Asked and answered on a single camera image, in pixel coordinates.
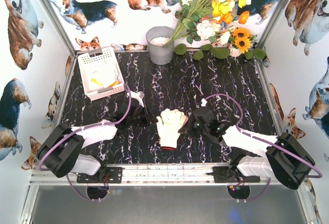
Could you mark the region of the cream knit glove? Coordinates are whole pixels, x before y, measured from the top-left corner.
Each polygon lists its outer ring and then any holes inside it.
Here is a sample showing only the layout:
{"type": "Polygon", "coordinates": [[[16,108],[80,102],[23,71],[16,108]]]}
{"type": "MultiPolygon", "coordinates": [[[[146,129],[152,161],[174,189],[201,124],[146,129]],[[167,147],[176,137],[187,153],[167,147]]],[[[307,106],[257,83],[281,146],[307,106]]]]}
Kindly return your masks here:
{"type": "Polygon", "coordinates": [[[156,118],[158,120],[156,124],[158,130],[165,127],[172,130],[179,130],[188,121],[188,117],[182,111],[177,109],[170,110],[168,108],[162,111],[160,116],[157,116],[156,118]]]}

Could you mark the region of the orange dotted glove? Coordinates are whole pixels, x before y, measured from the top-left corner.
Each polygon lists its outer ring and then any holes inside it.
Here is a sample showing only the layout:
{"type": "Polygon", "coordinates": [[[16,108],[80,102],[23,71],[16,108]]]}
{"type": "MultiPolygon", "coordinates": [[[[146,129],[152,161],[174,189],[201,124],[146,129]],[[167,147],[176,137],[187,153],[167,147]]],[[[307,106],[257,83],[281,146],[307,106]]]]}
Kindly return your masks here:
{"type": "Polygon", "coordinates": [[[108,88],[120,84],[119,74],[115,67],[97,64],[90,72],[89,82],[94,88],[108,88]]]}

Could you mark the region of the white plastic storage basket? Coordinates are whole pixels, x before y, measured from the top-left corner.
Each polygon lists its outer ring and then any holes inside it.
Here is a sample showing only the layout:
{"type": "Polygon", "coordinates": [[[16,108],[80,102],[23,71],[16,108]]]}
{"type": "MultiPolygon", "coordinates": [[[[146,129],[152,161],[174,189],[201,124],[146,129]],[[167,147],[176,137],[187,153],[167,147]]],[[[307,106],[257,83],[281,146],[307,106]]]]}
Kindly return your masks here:
{"type": "Polygon", "coordinates": [[[78,56],[84,93],[91,101],[124,91],[124,79],[113,47],[78,56]]]}

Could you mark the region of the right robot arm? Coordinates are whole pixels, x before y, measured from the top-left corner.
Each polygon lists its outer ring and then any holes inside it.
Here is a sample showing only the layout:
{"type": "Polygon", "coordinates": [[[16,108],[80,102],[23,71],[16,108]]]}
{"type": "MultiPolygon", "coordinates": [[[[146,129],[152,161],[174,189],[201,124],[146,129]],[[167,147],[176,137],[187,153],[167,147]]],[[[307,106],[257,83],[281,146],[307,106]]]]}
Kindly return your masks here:
{"type": "Polygon", "coordinates": [[[310,154],[291,134],[275,136],[250,132],[227,121],[219,121],[205,106],[196,109],[178,132],[189,137],[204,135],[212,143],[252,153],[234,159],[235,173],[244,177],[275,178],[292,190],[299,188],[315,166],[310,154]]]}

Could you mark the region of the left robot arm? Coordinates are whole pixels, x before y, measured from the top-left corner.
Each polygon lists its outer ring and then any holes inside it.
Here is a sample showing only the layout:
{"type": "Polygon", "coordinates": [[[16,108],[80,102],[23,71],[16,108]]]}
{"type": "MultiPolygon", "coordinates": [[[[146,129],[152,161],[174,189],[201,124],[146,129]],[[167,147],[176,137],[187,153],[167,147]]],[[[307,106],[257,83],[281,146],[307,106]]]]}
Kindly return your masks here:
{"type": "Polygon", "coordinates": [[[81,150],[100,141],[112,140],[129,127],[146,127],[156,122],[147,107],[138,103],[124,105],[108,120],[98,123],[79,127],[59,124],[37,150],[36,157],[40,165],[58,178],[68,173],[102,176],[105,165],[91,155],[81,154],[81,150]]]}

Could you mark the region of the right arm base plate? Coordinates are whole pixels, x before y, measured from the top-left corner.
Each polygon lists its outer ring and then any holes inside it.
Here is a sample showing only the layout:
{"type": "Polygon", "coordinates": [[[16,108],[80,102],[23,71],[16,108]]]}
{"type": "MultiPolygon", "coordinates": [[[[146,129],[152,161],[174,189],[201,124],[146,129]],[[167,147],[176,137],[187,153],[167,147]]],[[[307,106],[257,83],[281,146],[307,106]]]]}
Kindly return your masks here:
{"type": "Polygon", "coordinates": [[[214,178],[215,183],[258,183],[259,176],[244,176],[236,165],[214,166],[212,172],[206,173],[214,178]]]}

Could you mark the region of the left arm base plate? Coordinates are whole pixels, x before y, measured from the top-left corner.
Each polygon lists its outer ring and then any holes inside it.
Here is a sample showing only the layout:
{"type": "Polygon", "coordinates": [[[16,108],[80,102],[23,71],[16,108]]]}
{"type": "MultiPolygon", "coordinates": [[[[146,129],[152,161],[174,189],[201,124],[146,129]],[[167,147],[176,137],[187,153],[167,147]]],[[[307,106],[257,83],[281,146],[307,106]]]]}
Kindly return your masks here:
{"type": "Polygon", "coordinates": [[[121,183],[122,167],[102,165],[94,175],[79,173],[77,183],[121,183]]]}

